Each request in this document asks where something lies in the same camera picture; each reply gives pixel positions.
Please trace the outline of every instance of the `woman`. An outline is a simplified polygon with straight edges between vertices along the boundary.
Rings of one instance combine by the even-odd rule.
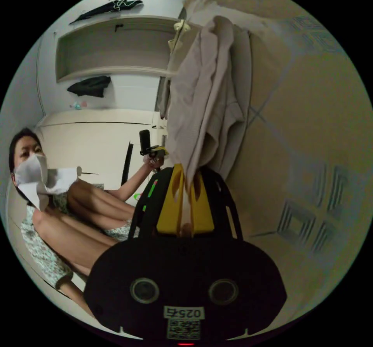
[[[18,193],[28,202],[27,217],[21,224],[26,247],[46,279],[93,316],[82,291],[71,281],[73,273],[89,276],[93,264],[107,249],[128,238],[134,207],[125,201],[163,164],[163,159],[145,159],[118,190],[104,191],[103,185],[78,179],[67,193],[51,196],[48,207],[41,212],[17,188],[14,175],[33,154],[45,156],[38,136],[24,128],[10,144],[9,170]]]

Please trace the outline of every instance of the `woman's hair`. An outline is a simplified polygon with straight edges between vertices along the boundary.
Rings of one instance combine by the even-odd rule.
[[[14,135],[13,139],[12,139],[12,142],[10,143],[10,146],[9,146],[9,172],[10,173],[13,173],[14,172],[14,154],[16,152],[16,145],[17,145],[17,142],[23,138],[23,137],[26,137],[26,136],[29,136],[29,137],[32,137],[40,147],[42,147],[42,144],[40,143],[40,140],[39,140],[39,137],[33,132],[31,131],[30,129],[28,128],[23,128],[22,130],[20,130],[17,134]],[[25,200],[27,201],[28,205],[31,205],[31,202],[28,200],[28,198],[16,187],[16,190],[18,192],[18,194]]]

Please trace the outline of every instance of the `white tissue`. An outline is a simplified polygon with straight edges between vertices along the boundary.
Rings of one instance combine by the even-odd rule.
[[[48,169],[45,156],[33,154],[15,171],[18,189],[40,211],[49,204],[49,195],[65,193],[77,181],[82,169]]]

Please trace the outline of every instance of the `printed number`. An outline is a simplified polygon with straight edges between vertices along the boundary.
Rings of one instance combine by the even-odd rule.
[[[165,308],[164,316],[171,319],[200,319],[202,312],[200,309],[180,309],[180,308]]]

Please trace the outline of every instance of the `woman's hand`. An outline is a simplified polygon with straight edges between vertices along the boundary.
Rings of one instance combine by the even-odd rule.
[[[157,169],[163,166],[164,158],[151,158],[149,155],[144,156],[144,163],[151,169]]]

